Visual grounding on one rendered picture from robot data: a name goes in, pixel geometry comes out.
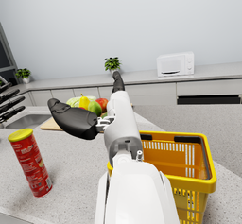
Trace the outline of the red potato chip can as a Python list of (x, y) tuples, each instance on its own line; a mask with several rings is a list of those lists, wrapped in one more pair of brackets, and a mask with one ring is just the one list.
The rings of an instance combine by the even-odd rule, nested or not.
[(20, 129), (8, 137), (26, 180), (36, 198), (45, 196), (52, 189), (52, 182), (44, 165), (33, 129)]

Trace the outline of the yellow slatted basket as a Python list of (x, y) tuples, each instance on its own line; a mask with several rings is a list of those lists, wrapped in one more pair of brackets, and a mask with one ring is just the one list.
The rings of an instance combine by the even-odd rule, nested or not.
[(216, 172), (205, 135), (143, 131), (142, 161), (153, 164), (170, 181), (180, 224), (201, 224)]

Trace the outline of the red apple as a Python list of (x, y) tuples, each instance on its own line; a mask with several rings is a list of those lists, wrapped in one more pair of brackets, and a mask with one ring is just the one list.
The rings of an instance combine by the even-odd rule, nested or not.
[(102, 112), (106, 112), (107, 111), (107, 104), (109, 102), (108, 99), (106, 99), (106, 98), (98, 98), (96, 100), (96, 102), (100, 105), (100, 107), (102, 109)]

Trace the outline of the green apple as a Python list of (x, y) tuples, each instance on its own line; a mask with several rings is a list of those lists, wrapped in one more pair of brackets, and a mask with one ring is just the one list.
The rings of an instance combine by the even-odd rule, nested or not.
[(95, 113), (97, 116), (102, 114), (101, 106), (96, 101), (91, 101), (88, 105), (88, 110)]

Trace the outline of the small potted green plant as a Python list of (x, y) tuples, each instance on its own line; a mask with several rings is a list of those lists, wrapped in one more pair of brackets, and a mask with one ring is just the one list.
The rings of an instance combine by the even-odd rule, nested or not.
[(109, 57), (105, 59), (105, 70), (114, 73), (120, 69), (121, 60), (118, 57)]
[(16, 72), (16, 77), (20, 78), (23, 83), (28, 84), (30, 82), (30, 75), (31, 72), (24, 68), (24, 69), (18, 69)]

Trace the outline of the yellow pear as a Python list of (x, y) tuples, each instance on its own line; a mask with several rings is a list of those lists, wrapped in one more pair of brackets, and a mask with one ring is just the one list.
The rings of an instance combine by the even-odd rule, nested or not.
[(79, 100), (79, 107), (84, 109), (84, 110), (87, 110), (88, 109), (88, 106), (90, 104), (90, 100), (87, 96), (84, 96), (82, 95), (80, 100)]

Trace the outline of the grey kitchen cabinet run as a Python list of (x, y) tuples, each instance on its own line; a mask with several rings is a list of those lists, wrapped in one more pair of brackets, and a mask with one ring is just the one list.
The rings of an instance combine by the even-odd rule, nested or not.
[[(130, 102), (135, 105), (241, 104), (242, 62), (200, 65), (192, 76), (159, 78), (154, 70), (124, 73)], [(33, 81), (18, 86), (27, 106), (44, 106), (55, 97), (64, 102), (80, 95), (108, 98), (109, 73)]]

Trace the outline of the wooden cutting board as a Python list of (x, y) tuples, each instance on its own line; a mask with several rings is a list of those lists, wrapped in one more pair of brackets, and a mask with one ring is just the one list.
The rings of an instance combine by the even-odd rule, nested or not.
[(51, 108), (52, 118), (41, 125), (44, 130), (63, 130), (71, 135), (94, 138), (106, 125), (115, 129), (133, 127), (134, 114), (130, 104), (110, 101), (107, 105), (107, 116), (98, 117), (95, 113), (82, 108), (71, 108), (58, 102)]

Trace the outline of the green cabbage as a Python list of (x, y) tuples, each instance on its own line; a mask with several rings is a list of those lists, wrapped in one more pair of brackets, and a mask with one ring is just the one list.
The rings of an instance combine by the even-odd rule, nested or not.
[[(90, 101), (95, 101), (96, 100), (96, 97), (95, 96), (91, 96), (91, 95), (88, 95), (87, 98)], [(79, 97), (72, 97), (72, 98), (67, 100), (67, 104), (70, 105), (71, 107), (78, 107), (79, 106), (79, 101), (80, 101)]]

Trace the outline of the white microwave oven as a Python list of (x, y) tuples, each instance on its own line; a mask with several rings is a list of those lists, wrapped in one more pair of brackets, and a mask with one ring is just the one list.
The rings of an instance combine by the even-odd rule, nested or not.
[(194, 53), (183, 52), (157, 58), (158, 77), (189, 76), (194, 74)]

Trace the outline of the dark window frame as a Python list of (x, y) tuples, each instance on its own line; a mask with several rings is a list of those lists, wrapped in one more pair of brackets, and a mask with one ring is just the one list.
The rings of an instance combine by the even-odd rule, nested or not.
[(16, 71), (16, 62), (10, 50), (4, 28), (0, 23), (0, 77), (7, 82), (11, 82), (12, 85), (17, 85), (19, 80), (15, 75)]

